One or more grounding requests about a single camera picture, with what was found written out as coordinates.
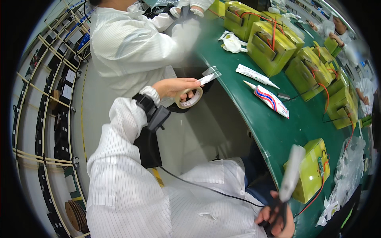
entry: glue tube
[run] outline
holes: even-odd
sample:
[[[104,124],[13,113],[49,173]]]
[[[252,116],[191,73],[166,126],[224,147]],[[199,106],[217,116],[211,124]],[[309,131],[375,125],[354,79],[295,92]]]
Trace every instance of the glue tube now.
[[[272,110],[276,111],[280,115],[289,119],[289,111],[283,105],[283,103],[279,100],[279,98],[275,97],[274,94],[269,92],[267,89],[262,87],[261,85],[255,86],[249,82],[244,81],[249,87],[254,90],[254,94],[259,97],[264,103],[267,104]]]
[[[235,71],[238,72],[238,73],[241,73],[243,75],[246,75],[246,76],[248,76],[248,77],[250,77],[252,79],[255,79],[258,82],[261,82],[261,83],[263,83],[265,85],[270,85],[270,86],[273,86],[273,87],[275,87],[277,89],[280,89],[277,85],[275,85],[273,82],[271,82],[268,77],[266,77],[266,76],[264,76],[264,75],[262,75],[262,74],[260,74],[260,73],[258,73],[256,71],[254,71],[251,68],[248,68],[248,67],[246,67],[244,65],[239,64],[237,66],[237,68],[235,69]]]

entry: wrist strap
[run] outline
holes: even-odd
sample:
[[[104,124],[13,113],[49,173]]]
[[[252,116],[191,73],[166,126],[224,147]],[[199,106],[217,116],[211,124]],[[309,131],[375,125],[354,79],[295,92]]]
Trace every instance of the wrist strap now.
[[[189,6],[183,6],[180,12],[180,19],[182,19],[182,21],[186,21],[191,18],[199,20],[201,17],[194,14],[194,12],[191,11],[191,8]]]
[[[156,108],[156,105],[155,105],[155,102],[153,101],[153,99],[151,97],[145,95],[145,94],[141,95],[141,94],[137,93],[137,94],[135,94],[135,96],[132,97],[132,99],[135,99],[136,105],[143,109],[143,111],[147,115],[147,119],[148,119],[149,112],[153,108],[154,109]]]

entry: tape roll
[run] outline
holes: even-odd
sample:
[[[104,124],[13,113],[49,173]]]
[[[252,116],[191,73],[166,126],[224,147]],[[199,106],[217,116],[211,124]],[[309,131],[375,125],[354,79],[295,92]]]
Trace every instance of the tape roll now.
[[[186,102],[181,102],[180,95],[186,94],[190,90],[194,90],[194,89],[197,90],[196,93],[194,94],[194,96]],[[186,109],[186,108],[190,108],[191,106],[198,103],[202,97],[202,94],[203,94],[203,91],[202,91],[202,88],[200,88],[200,87],[188,88],[188,89],[184,89],[182,91],[177,92],[176,96],[174,97],[174,101],[176,102],[176,104],[179,108]]]

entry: green workbench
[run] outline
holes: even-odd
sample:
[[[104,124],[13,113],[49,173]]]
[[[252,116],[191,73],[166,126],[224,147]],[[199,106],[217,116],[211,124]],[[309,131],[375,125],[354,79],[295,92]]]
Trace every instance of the green workbench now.
[[[144,1],[150,6],[156,2],[156,0]],[[246,53],[240,52],[234,54],[225,51],[220,46],[222,41],[217,41],[217,39],[226,30],[223,27],[224,20],[221,18],[213,20],[207,19],[207,14],[210,14],[210,12],[206,12],[206,17],[201,20],[203,31],[195,48],[206,64],[216,66],[222,73],[218,81],[233,100],[254,135],[255,141],[261,150],[277,187],[279,187],[282,182],[284,173],[283,164],[288,160],[291,146],[293,144],[304,146],[310,140],[317,138],[324,139],[327,153],[331,156],[331,175],[326,180],[319,197],[294,220],[296,226],[295,238],[316,237],[323,229],[321,226],[316,227],[316,222],[324,210],[324,197],[328,199],[335,186],[333,176],[335,174],[341,147],[344,140],[351,135],[352,128],[346,127],[341,130],[336,130],[333,123],[322,122],[326,100],[322,93],[308,102],[304,102],[300,97],[285,102],[285,106],[290,111],[290,119],[270,109],[253,94],[253,90],[250,89],[243,80],[255,85],[260,83],[240,73],[236,73],[235,69],[238,64],[243,64],[264,75],[263,71]],[[315,38],[312,39],[304,32],[304,46],[313,46],[312,41],[314,40],[320,46],[323,46],[324,40],[315,31],[309,29],[307,25],[306,29]],[[270,78],[273,83],[280,87],[280,90],[271,86],[261,85],[275,95],[280,92],[290,95],[291,97],[296,96],[298,94],[297,90],[284,73],[286,68],[287,66],[279,74]],[[328,115],[324,116],[324,120],[329,120]],[[357,123],[353,136],[358,137],[359,134],[359,125]],[[368,129],[362,129],[362,134],[367,142],[364,152],[369,155]],[[290,206],[293,214],[297,214],[304,208],[305,204],[291,198]]]

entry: black wire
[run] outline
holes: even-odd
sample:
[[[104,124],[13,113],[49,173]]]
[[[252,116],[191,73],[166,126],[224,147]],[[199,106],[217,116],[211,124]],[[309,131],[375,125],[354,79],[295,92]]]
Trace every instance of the black wire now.
[[[87,14],[86,14],[86,11],[85,11],[85,5],[86,5],[86,0],[85,0],[85,2],[84,2],[84,4],[83,4],[83,13],[85,14],[87,20],[91,23],[89,17],[88,17]]]
[[[284,101],[282,101],[282,102],[288,102],[288,101],[291,101],[291,100],[293,100],[293,99],[295,99],[295,98],[297,98],[297,97],[301,97],[303,94],[308,93],[309,91],[311,91],[314,87],[316,87],[316,85],[318,85],[318,84],[315,84],[314,86],[312,86],[310,89],[308,89],[308,90],[305,91],[304,93],[298,94],[298,95],[296,95],[295,97],[290,98],[290,99],[287,99],[287,100],[284,100]]]
[[[348,119],[348,117],[336,118],[336,119],[333,119],[333,120],[323,121],[323,122],[327,123],[327,122],[332,122],[332,121],[336,121],[336,120],[343,120],[343,119]]]
[[[151,135],[152,135],[152,133],[150,132],[150,133],[148,134],[148,150],[149,150],[149,153],[151,154],[151,157],[156,161],[156,156],[153,154],[153,152],[152,152],[152,147],[151,147]],[[241,201],[245,201],[245,202],[248,202],[248,203],[250,203],[250,204],[252,204],[252,205],[254,205],[254,206],[256,206],[256,207],[264,207],[264,205],[257,205],[257,204],[254,204],[254,203],[248,201],[248,200],[245,200],[245,199],[243,199],[243,198],[238,198],[238,197],[235,197],[235,196],[230,196],[230,195],[221,193],[221,192],[219,192],[219,191],[213,190],[213,189],[211,189],[211,188],[208,188],[208,187],[205,187],[205,186],[202,186],[202,185],[199,185],[199,184],[194,184],[194,183],[192,183],[192,182],[189,182],[189,181],[187,181],[187,180],[184,180],[184,179],[182,179],[182,178],[177,177],[176,175],[172,174],[171,172],[169,172],[168,170],[166,170],[166,169],[163,168],[162,166],[159,166],[159,167],[160,167],[162,170],[164,170],[167,174],[169,174],[169,175],[171,175],[171,176],[173,176],[173,177],[175,177],[175,178],[177,178],[177,179],[179,179],[179,180],[181,180],[181,181],[183,181],[183,182],[186,182],[187,184],[192,184],[192,185],[195,185],[195,186],[198,186],[198,187],[201,187],[201,188],[208,189],[208,190],[210,190],[210,191],[219,193],[219,194],[221,194],[221,195],[224,195],[224,196],[227,196],[227,197],[230,197],[230,198],[235,198],[235,199],[238,199],[238,200],[241,200]]]

